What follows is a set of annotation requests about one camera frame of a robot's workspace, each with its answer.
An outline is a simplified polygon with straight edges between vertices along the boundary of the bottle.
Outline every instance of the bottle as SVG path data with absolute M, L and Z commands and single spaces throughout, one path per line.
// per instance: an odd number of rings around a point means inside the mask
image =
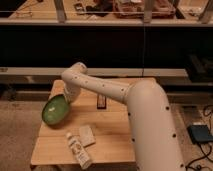
M 89 154 L 86 152 L 81 142 L 76 136 L 73 136 L 70 132 L 66 134 L 68 139 L 68 146 L 71 149 L 75 159 L 80 164 L 83 170 L 87 169 L 92 164 L 92 159 Z

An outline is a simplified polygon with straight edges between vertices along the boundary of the glass panel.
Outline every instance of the glass panel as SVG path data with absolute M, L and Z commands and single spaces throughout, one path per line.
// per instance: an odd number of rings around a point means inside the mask
M 141 21 L 144 15 L 144 0 L 63 0 L 67 18 L 70 20 Z M 168 0 L 155 0 L 153 18 L 175 17 L 175 7 Z
M 53 0 L 1 0 L 0 17 L 8 19 L 56 19 Z
M 208 0 L 181 0 L 179 10 L 186 20 L 198 20 Z
M 143 23 L 143 18 L 178 24 L 181 21 L 198 20 L 208 0 L 0 0 L 1 19 L 35 21 L 54 20 L 66 14 L 67 21 L 79 24 L 131 25 Z

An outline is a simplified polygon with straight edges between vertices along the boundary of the dark object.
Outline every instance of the dark object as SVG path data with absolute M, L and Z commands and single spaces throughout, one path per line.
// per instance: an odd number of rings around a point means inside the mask
M 207 125 L 190 125 L 187 129 L 193 144 L 213 142 Z
M 189 55 L 186 61 L 186 71 L 193 82 L 212 82 L 213 60 L 212 58 Z
M 100 17 L 104 17 L 108 12 L 112 11 L 112 3 L 109 0 L 101 0 L 99 4 L 92 6 L 86 6 L 87 14 L 95 14 Z
M 78 15 L 85 14 L 85 10 L 84 10 L 84 7 L 83 7 L 82 3 L 76 3 L 76 4 L 74 4 L 74 8 L 75 8 L 75 11 L 76 11 L 76 13 Z
M 9 17 L 26 0 L 0 0 L 0 17 Z
M 97 96 L 97 109 L 106 109 L 106 108 L 107 108 L 106 96 L 98 94 L 98 96 Z

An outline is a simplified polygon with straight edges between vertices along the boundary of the small box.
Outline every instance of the small box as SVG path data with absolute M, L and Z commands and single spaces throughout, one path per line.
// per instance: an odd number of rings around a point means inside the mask
M 213 136 L 207 125 L 190 125 L 187 129 L 193 144 L 213 142 Z

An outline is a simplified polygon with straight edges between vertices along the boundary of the green bowl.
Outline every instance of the green bowl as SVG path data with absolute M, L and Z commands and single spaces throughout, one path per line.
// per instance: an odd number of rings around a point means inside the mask
M 47 125 L 55 125 L 61 122 L 69 113 L 70 104 L 66 102 L 64 95 L 59 94 L 52 97 L 44 106 L 42 120 Z

